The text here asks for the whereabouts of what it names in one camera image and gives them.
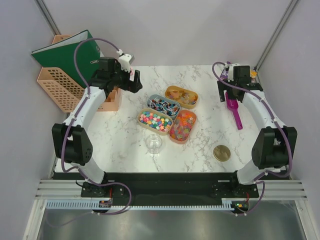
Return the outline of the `magenta plastic scoop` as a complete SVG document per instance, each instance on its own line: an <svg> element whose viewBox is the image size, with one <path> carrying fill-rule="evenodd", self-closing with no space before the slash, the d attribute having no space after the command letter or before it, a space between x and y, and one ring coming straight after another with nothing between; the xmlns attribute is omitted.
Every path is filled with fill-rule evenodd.
<svg viewBox="0 0 320 240"><path fill-rule="evenodd" d="M238 112L238 102L236 99L230 99L228 96L228 93L225 92L225 100L226 100L226 106L228 108L229 111L231 111L231 113L233 114L234 120L235 120L235 124L238 130L242 130L243 129L243 125L242 125L242 121Z"/></svg>

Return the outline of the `clear glass jar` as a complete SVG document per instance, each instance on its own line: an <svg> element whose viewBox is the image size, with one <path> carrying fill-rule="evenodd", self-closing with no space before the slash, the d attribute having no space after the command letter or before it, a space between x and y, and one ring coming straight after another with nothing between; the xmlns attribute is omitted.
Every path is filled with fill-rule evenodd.
<svg viewBox="0 0 320 240"><path fill-rule="evenodd" d="M145 145L150 154L159 154L163 147L163 141L160 135L151 134L145 140Z"/></svg>

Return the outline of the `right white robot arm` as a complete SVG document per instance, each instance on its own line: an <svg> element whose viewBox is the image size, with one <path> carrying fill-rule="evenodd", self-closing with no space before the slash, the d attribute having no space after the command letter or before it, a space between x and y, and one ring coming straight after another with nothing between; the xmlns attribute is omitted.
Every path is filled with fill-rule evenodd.
<svg viewBox="0 0 320 240"><path fill-rule="evenodd" d="M236 180L229 184L229 191L235 197L247 191L247 185L255 184L269 174L287 178L293 168L293 156L298 132L295 127L286 126L269 105L264 90L253 82L249 65L230 62L215 62L222 65L217 75L217 86L221 102L241 102L251 114L259 134L251 150L251 160L235 172Z"/></svg>

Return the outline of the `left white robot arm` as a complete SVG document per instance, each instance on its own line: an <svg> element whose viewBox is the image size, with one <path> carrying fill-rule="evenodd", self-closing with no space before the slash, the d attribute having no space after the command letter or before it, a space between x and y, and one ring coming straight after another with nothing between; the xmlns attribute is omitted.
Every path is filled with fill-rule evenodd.
<svg viewBox="0 0 320 240"><path fill-rule="evenodd" d="M64 173L76 169L92 185L92 191L99 197L106 196L110 185L104 181L105 172L93 158L93 145L87 134L88 127L98 108L115 89L137 93L142 89L140 71L132 70L134 58L130 54L122 54L119 58L101 57L98 69L87 82L84 94L74 111L63 123L52 127L52 137L56 157L61 160Z"/></svg>

